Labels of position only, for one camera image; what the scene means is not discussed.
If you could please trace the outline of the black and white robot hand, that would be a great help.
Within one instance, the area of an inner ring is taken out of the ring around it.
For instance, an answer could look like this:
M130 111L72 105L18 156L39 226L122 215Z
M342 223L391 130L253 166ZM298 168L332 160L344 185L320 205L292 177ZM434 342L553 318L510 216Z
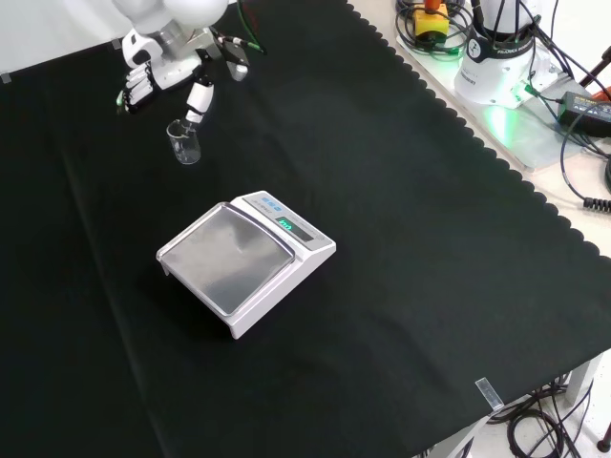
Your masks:
M183 29L175 23L149 34L129 31L121 41L129 71L116 97L116 106L133 114L158 94L191 82L181 124L188 131L195 131L210 108L214 84L201 73L203 60L198 52L187 44Z

